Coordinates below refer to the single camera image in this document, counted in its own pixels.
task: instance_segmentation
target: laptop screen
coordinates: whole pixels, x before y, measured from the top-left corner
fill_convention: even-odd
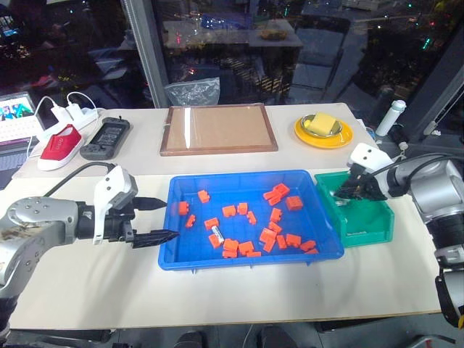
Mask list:
[[[28,141],[43,130],[35,110],[27,92],[0,96],[0,146]]]

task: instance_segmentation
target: white bottle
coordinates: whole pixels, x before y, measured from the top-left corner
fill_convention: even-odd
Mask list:
[[[404,100],[395,100],[391,103],[389,111],[385,114],[382,122],[378,125],[376,134],[378,136],[386,136],[390,128],[396,122],[398,117],[405,111],[406,103]]]

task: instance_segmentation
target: laptop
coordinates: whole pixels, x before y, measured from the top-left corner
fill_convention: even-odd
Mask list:
[[[26,161],[30,137],[30,151],[38,143],[35,135],[44,126],[35,110],[28,92],[0,96],[0,190]]]

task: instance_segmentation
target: white shoe sole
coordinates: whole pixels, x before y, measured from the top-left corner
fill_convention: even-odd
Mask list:
[[[69,163],[69,161],[78,153],[79,149],[84,145],[84,138],[82,137],[76,147],[72,149],[72,151],[63,159],[55,160],[55,159],[41,159],[39,158],[37,161],[37,168],[43,171],[55,170],[61,168]]]

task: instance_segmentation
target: power strip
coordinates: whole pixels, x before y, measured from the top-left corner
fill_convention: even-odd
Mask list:
[[[56,125],[53,125],[50,128],[47,128],[46,130],[44,130],[42,133],[37,134],[37,139],[40,142],[47,142],[51,138],[51,136],[61,132],[68,124],[72,124],[75,129],[80,131],[82,128],[86,127],[87,125],[95,121],[96,119],[95,112],[96,111],[94,111],[94,109],[82,109],[80,112],[80,115],[77,115],[73,112],[72,114],[74,114],[74,118],[73,119],[71,119],[71,117],[69,118],[71,122],[65,122],[64,120],[59,121]]]

